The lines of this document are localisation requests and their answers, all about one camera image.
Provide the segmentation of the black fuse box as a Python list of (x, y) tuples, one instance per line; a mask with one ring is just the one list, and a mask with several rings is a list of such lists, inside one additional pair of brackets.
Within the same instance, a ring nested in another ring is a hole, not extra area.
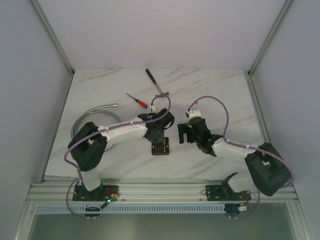
[(167, 156), (170, 154), (169, 138), (165, 137), (161, 142), (151, 143), (151, 154), (153, 156)]

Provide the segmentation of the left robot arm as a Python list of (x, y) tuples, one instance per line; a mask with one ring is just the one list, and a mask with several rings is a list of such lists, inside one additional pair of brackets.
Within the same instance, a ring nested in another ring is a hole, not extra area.
[(98, 165), (105, 149), (124, 141), (145, 138), (149, 142), (161, 143), (164, 131), (175, 122), (175, 117), (167, 108), (158, 113), (142, 113), (134, 119), (110, 126), (97, 126), (92, 121), (86, 123), (67, 146), (64, 160), (75, 166), (90, 201), (102, 196), (102, 185)]

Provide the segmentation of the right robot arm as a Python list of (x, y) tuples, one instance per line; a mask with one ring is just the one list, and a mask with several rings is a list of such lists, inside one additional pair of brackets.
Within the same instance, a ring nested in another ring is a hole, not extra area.
[(243, 146), (225, 140), (222, 135), (212, 134), (206, 120), (194, 117), (187, 123), (177, 125), (179, 143), (195, 143), (204, 154), (227, 158), (246, 165), (247, 170), (236, 171), (221, 183), (221, 193), (228, 200), (239, 193), (258, 190), (271, 197), (279, 189), (286, 188), (293, 182), (293, 174), (285, 165), (282, 157), (268, 142), (259, 146)]

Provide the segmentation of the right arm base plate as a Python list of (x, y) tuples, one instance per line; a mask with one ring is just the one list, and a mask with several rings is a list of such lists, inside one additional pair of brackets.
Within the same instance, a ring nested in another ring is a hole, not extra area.
[(250, 191), (234, 192), (228, 185), (206, 185), (205, 195), (208, 201), (250, 201)]

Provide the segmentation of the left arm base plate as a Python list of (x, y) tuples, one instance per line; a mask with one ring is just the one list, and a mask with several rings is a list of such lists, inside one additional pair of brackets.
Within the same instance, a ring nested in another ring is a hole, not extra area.
[(73, 191), (72, 200), (75, 202), (101, 202), (106, 201), (119, 192), (117, 185), (101, 185), (98, 188), (88, 191), (84, 185), (76, 185)]

